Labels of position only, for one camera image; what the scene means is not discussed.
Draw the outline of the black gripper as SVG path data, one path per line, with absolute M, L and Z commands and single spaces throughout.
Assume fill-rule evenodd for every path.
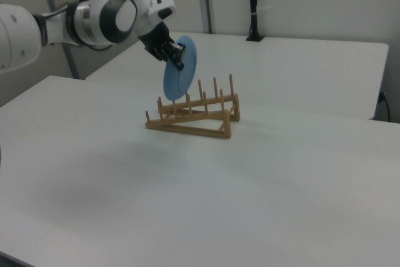
M 138 38 L 144 44 L 145 50 L 158 61 L 167 61 L 168 66 L 172 66 L 178 71 L 183 70 L 185 64 L 182 56 L 186 45 L 174 42 L 164 22 L 159 23 L 154 29 Z

